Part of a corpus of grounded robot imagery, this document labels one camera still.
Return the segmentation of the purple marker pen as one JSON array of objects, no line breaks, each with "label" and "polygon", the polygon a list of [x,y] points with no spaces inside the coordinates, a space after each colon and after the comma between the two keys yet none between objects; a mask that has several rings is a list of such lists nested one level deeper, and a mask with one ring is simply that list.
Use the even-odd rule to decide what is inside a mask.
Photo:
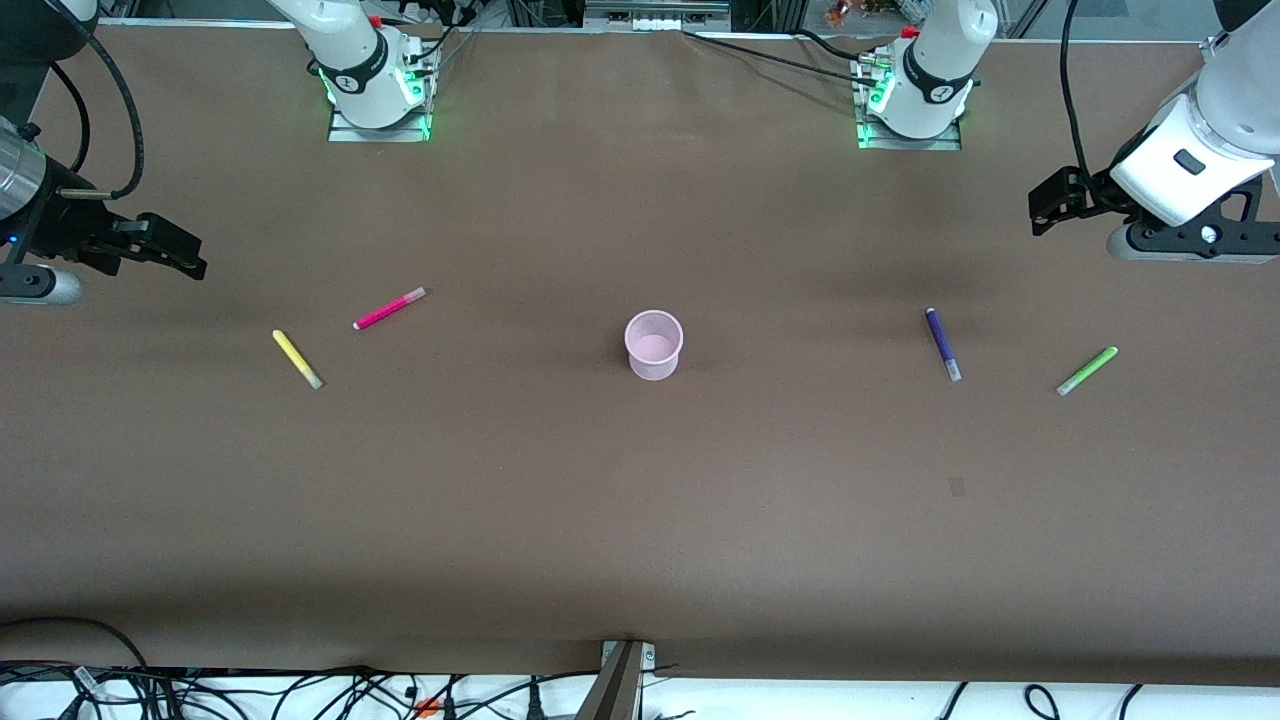
[{"label": "purple marker pen", "polygon": [[937,309],[936,307],[928,307],[925,310],[924,315],[925,315],[925,323],[927,323],[927,325],[929,328],[932,340],[934,341],[934,346],[936,346],[936,348],[940,352],[941,361],[943,364],[945,370],[948,374],[950,380],[951,382],[959,382],[959,380],[961,380],[963,379],[963,374],[961,374],[961,370],[959,368],[957,359],[956,359],[955,352],[954,352],[954,350],[951,347],[948,337],[947,337],[947,334],[945,332],[945,328],[943,328],[943,324],[942,324],[942,322],[940,319]]}]

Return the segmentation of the pink marker pen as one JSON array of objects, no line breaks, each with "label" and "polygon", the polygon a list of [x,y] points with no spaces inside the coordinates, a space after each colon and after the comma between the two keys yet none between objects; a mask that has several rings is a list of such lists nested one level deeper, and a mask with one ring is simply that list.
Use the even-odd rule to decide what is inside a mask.
[{"label": "pink marker pen", "polygon": [[390,302],[360,316],[352,323],[352,328],[357,332],[366,331],[376,325],[378,323],[384,322],[389,316],[401,313],[402,310],[407,309],[408,306],[426,297],[428,295],[429,295],[428,288],[417,287],[410,291],[408,293],[403,293],[399,297],[392,300]]}]

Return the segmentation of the green marker pen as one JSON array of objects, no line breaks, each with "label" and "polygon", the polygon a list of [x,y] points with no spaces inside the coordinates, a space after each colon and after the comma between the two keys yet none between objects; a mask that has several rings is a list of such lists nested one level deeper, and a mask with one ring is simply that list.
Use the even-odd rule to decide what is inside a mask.
[{"label": "green marker pen", "polygon": [[1070,395],[1075,388],[1088,380],[1093,374],[1097,373],[1102,366],[1106,366],[1111,360],[1117,356],[1117,347],[1108,346],[1100,350],[1087,363],[1080,365],[1071,375],[1062,380],[1055,392],[1059,397],[1065,397]]}]

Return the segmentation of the yellow marker pen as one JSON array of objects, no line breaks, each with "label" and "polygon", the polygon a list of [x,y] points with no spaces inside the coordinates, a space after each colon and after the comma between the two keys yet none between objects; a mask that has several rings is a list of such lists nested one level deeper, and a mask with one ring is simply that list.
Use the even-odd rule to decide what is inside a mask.
[{"label": "yellow marker pen", "polygon": [[323,378],[312,368],[308,360],[302,355],[302,352],[296,347],[291,337],[280,329],[274,329],[271,332],[271,338],[280,348],[280,351],[289,359],[293,368],[306,379],[312,389],[320,389],[324,387]]}]

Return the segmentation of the pink plastic cup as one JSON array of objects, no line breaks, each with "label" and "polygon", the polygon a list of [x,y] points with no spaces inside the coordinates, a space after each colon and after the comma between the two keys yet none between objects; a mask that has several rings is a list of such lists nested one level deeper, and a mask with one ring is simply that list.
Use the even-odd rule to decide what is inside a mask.
[{"label": "pink plastic cup", "polygon": [[663,380],[678,366],[685,333],[672,314],[650,309],[632,316],[623,329],[628,365],[644,380]]}]

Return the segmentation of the grey power strip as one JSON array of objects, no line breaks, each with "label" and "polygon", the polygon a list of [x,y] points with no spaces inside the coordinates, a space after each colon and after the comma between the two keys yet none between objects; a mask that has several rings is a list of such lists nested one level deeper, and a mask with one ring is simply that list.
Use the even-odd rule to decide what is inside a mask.
[{"label": "grey power strip", "polygon": [[731,32],[730,0],[584,0],[582,27],[602,32]]}]

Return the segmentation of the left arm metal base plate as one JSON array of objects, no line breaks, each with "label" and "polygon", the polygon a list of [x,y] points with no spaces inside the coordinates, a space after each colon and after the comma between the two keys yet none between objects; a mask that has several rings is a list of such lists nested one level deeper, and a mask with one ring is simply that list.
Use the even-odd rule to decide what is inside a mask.
[{"label": "left arm metal base plate", "polygon": [[963,138],[959,120],[952,120],[934,137],[909,138],[895,133],[882,118],[864,114],[858,117],[858,145],[860,149],[957,152],[963,149]]}]

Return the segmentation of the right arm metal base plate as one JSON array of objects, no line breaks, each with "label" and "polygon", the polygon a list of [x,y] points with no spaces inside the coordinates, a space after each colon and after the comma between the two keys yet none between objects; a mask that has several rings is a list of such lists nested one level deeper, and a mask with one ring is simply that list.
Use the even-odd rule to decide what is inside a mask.
[{"label": "right arm metal base plate", "polygon": [[433,133],[433,104],[413,108],[397,123],[381,128],[352,124],[337,108],[332,109],[326,138],[335,143],[421,143]]}]

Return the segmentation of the metal table edge bracket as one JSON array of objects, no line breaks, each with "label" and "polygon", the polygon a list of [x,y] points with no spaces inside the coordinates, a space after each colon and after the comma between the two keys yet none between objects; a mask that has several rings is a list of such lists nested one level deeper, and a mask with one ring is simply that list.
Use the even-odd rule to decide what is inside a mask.
[{"label": "metal table edge bracket", "polygon": [[605,641],[602,669],[573,720],[640,720],[644,676],[657,669],[657,650],[645,641]]}]

